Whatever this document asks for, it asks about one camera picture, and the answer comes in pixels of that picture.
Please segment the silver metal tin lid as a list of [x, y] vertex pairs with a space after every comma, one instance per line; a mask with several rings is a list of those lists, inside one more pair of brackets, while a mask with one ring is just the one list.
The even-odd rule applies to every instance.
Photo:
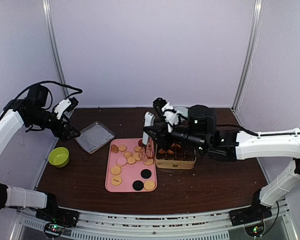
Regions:
[[115, 138], [115, 133], [103, 123], [96, 121], [80, 131], [75, 138], [78, 145], [88, 154], [93, 154]]

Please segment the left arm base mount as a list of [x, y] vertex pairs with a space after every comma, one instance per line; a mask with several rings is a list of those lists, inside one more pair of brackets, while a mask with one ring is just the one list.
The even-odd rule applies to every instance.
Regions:
[[60, 207], [55, 209], [35, 208], [34, 211], [36, 212], [36, 218], [67, 228], [76, 227], [80, 216], [80, 213], [76, 210]]

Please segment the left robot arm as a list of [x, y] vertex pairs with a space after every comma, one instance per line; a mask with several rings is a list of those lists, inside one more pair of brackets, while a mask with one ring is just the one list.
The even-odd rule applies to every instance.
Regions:
[[[47, 99], [53, 98], [52, 91], [46, 86], [52, 84], [72, 92], [56, 105], [47, 105]], [[10, 100], [0, 114], [0, 157], [16, 135], [26, 132], [50, 130], [54, 137], [66, 142], [78, 138], [81, 133], [70, 123], [67, 113], [72, 112], [79, 101], [76, 95], [83, 90], [54, 80], [43, 80], [25, 87]], [[0, 182], [0, 210], [4, 208], [41, 209], [51, 222], [62, 218], [52, 193], [25, 189]]]

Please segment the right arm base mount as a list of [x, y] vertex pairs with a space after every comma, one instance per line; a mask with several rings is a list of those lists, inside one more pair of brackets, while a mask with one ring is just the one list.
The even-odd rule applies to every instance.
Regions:
[[240, 209], [231, 210], [229, 217], [232, 226], [246, 225], [253, 222], [263, 221], [266, 218], [271, 217], [271, 207], [244, 207]]

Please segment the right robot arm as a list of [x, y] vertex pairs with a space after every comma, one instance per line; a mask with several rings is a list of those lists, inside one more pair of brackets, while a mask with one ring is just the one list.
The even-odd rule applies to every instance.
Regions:
[[208, 156], [220, 162], [236, 162], [253, 158], [289, 157], [286, 169], [267, 186], [254, 194], [252, 205], [246, 210], [249, 220], [258, 220], [266, 208], [300, 183], [300, 126], [283, 131], [253, 132], [242, 126], [233, 130], [218, 130], [213, 108], [193, 105], [190, 108], [173, 107], [163, 98], [153, 102], [159, 117], [146, 112], [142, 144], [152, 139], [168, 149], [178, 144], [200, 157]]

